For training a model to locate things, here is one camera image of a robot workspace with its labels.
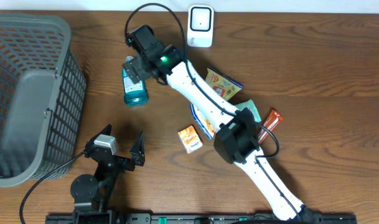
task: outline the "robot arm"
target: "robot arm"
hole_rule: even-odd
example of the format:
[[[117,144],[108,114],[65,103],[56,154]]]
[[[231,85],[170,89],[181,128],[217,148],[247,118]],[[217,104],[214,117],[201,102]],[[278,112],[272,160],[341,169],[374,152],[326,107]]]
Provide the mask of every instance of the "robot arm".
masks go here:
[[[196,79],[196,82],[203,89],[208,96],[213,99],[213,101],[220,104],[221,107],[225,108],[231,113],[235,113],[237,110],[235,106],[225,101],[221,96],[216,94],[209,85],[199,76],[195,71],[192,64],[189,64],[189,69],[192,72],[192,76]],[[228,124],[233,117],[222,113],[211,101],[209,101],[199,89],[192,84],[192,80],[187,74],[185,63],[181,62],[172,69],[172,74],[167,76],[167,83],[173,89],[177,90],[183,94],[192,104],[194,104],[202,114],[211,122],[214,130],[218,132],[220,126]],[[296,212],[291,208],[287,201],[281,196],[283,194],[296,209],[297,213],[301,212],[302,202],[296,198],[288,188],[283,184],[281,179],[276,175],[275,171],[269,165],[265,158],[259,158],[262,168],[256,163],[256,156],[262,156],[263,150],[259,148],[258,150],[253,149],[246,158],[245,163],[234,162],[236,166],[241,168],[250,177],[250,179],[256,184],[256,186],[261,190],[263,195],[268,200],[271,205],[274,214],[280,220],[290,220],[296,217]]]
[[[301,213],[302,202],[296,198],[276,175],[256,141],[254,117],[248,110],[236,107],[217,95],[188,62],[189,76],[182,56],[174,46],[158,41],[149,26],[141,26],[127,37],[126,42],[139,57],[124,64],[133,82],[153,76],[183,94],[207,118],[216,131],[214,147],[229,163],[234,163],[252,179],[280,220],[293,220]],[[203,94],[199,88],[219,107]]]

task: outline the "teal bottle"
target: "teal bottle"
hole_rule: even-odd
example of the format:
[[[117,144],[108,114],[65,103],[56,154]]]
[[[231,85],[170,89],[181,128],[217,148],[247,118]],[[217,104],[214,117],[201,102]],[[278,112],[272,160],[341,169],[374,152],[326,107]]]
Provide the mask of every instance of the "teal bottle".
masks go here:
[[[132,56],[126,57],[126,62],[133,59]],[[143,105],[148,101],[145,82],[139,81],[134,84],[129,78],[125,69],[122,69],[123,87],[124,87],[124,102],[128,106]]]

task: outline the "laundry basket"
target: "laundry basket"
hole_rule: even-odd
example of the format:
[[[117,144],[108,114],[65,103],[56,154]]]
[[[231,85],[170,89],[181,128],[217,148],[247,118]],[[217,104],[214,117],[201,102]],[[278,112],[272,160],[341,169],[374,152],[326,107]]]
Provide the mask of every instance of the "laundry basket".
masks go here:
[[[70,38],[59,17],[0,14],[0,187],[38,179],[73,156],[87,84]]]

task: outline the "snack package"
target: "snack package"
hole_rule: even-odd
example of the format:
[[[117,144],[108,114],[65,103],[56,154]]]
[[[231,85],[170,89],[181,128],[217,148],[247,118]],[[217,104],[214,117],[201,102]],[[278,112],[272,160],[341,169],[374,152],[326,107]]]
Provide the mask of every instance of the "snack package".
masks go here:
[[[196,133],[193,125],[178,132],[178,135],[188,153],[194,152],[203,146],[203,143],[200,140],[199,135]]]
[[[205,81],[216,93],[227,101],[243,88],[241,83],[238,83],[226,75],[222,75],[211,66],[207,68]]]
[[[276,110],[272,110],[263,126],[272,131],[281,121],[283,121],[283,117]],[[261,129],[258,133],[258,143],[261,144],[267,136],[268,133]]]
[[[235,106],[239,110],[243,110],[245,108],[248,108],[251,111],[251,113],[253,114],[253,116],[254,116],[254,121],[256,121],[256,122],[260,122],[261,121],[260,115],[258,114],[258,110],[256,108],[256,105],[254,105],[253,100],[248,100],[246,102],[239,103],[239,104],[237,104]]]
[[[244,108],[248,108],[251,111],[251,113],[253,113],[254,120],[256,122],[261,121],[260,115],[258,114],[258,110],[257,110],[253,100],[248,100],[246,102],[239,103],[238,105],[235,105],[235,106],[239,110],[243,110]],[[214,131],[211,123],[203,117],[202,113],[200,112],[199,109],[196,108],[196,106],[191,104],[189,107],[190,107],[190,112],[192,113],[192,116],[194,117],[194,120],[197,123],[197,125],[200,127],[200,129],[203,131],[203,133],[206,135],[206,137],[209,140],[212,140],[214,137],[215,131]]]

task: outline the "white plug-in device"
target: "white plug-in device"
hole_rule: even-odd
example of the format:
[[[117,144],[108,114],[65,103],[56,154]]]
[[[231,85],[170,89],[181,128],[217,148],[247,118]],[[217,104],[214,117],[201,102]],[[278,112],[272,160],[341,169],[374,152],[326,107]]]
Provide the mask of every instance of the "white plug-in device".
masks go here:
[[[213,42],[214,10],[210,6],[189,8],[187,42],[191,47],[209,47]]]

